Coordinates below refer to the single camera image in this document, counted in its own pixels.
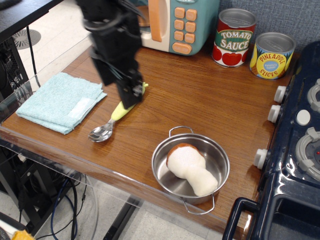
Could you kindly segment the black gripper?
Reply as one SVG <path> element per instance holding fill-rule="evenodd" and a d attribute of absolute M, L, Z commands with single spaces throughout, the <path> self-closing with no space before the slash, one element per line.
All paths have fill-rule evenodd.
<path fill-rule="evenodd" d="M 118 14 L 113 20 L 84 20 L 83 23 L 90 32 L 91 57 L 103 84 L 116 83 L 125 109 L 141 102 L 143 81 L 135 60 L 142 45 L 137 16 Z"/>

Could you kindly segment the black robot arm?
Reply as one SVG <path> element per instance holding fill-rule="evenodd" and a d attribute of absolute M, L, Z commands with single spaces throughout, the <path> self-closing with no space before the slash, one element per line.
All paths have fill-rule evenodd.
<path fill-rule="evenodd" d="M 135 59 L 142 46 L 138 8 L 129 0 L 78 0 L 90 32 L 90 56 L 104 85 L 115 83 L 125 109 L 142 101 L 143 80 Z"/>

